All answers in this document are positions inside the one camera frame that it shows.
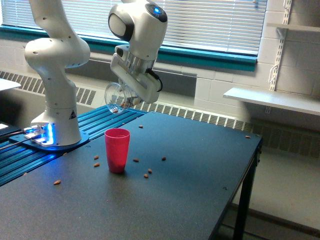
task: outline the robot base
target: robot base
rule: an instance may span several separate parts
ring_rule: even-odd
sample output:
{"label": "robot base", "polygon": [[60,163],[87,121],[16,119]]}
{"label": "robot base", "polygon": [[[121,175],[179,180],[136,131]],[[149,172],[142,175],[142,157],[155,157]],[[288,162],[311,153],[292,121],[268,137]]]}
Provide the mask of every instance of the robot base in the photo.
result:
{"label": "robot base", "polygon": [[[66,146],[41,146],[41,145],[35,143],[32,140],[22,142],[21,145],[22,146],[26,145],[26,146],[29,146],[29,147],[34,148],[34,149],[39,149],[39,150],[47,151],[47,152],[51,152],[51,153],[54,153],[54,152],[70,152],[71,150],[76,149],[76,148],[78,148],[78,147],[80,147],[80,146],[82,146],[82,145],[84,145],[84,144],[89,142],[89,134],[87,134],[84,131],[80,131],[80,136],[81,136],[81,140],[80,141],[78,141],[75,144],[66,145]],[[24,134],[20,134],[20,135],[17,135],[17,136],[12,136],[9,139],[11,141],[13,141],[13,142],[20,142],[20,141],[25,140],[26,138],[25,138]]]}

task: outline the window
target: window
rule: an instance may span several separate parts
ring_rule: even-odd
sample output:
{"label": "window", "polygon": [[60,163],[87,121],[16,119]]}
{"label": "window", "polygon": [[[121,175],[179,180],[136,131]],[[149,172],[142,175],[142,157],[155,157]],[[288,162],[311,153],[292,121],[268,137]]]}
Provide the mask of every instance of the window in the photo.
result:
{"label": "window", "polygon": [[[115,38],[109,10],[120,0],[62,0],[78,34]],[[168,15],[163,44],[180,48],[258,55],[267,0],[155,0]],[[28,0],[2,0],[3,24],[38,28]]]}

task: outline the warning label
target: warning label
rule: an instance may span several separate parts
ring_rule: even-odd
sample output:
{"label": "warning label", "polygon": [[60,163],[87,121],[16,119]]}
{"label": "warning label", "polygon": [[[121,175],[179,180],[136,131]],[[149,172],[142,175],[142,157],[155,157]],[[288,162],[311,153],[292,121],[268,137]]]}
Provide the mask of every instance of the warning label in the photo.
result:
{"label": "warning label", "polygon": [[70,119],[74,119],[74,118],[76,118],[77,116],[76,116],[76,114],[75,114],[75,111],[74,110],[72,110],[72,113],[71,113],[71,115],[70,115],[70,117],[69,117],[69,120]]}

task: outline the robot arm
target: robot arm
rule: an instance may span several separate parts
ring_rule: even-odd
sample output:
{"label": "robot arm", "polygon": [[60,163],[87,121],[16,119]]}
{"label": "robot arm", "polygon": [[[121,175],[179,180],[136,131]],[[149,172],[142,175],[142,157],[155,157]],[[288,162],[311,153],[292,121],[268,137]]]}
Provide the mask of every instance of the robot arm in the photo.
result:
{"label": "robot arm", "polygon": [[61,0],[29,2],[35,23],[49,35],[25,47],[25,59],[39,73],[45,88],[45,111],[31,122],[46,128],[44,137],[36,141],[45,147],[75,144],[81,140],[76,86],[67,79],[65,69],[88,62],[90,49],[69,25]]}
{"label": "robot arm", "polygon": [[106,99],[106,103],[111,111],[116,110],[117,113],[123,110],[123,104],[130,107],[140,103],[137,99],[146,103],[158,100],[162,83],[152,68],[168,25],[166,12],[152,1],[122,1],[124,4],[115,5],[110,10],[108,24],[112,33],[129,45],[115,48],[110,67],[123,85],[119,91],[134,92],[136,101],[132,102],[132,94],[124,96],[121,106],[112,102],[117,93],[111,94],[110,101]]}

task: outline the window frame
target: window frame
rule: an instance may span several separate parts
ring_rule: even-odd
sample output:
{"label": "window frame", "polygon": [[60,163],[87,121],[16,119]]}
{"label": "window frame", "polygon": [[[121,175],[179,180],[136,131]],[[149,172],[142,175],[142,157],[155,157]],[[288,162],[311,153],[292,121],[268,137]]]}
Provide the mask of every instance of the window frame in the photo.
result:
{"label": "window frame", "polygon": [[[49,37],[42,29],[0,25],[0,38],[7,40],[35,40]],[[115,46],[128,42],[79,34],[90,46],[92,52],[99,51],[108,55],[115,52]],[[225,53],[210,50],[198,50],[182,47],[161,46],[157,61],[173,65],[184,65],[194,68],[221,68],[254,72],[258,57],[248,54]]]}

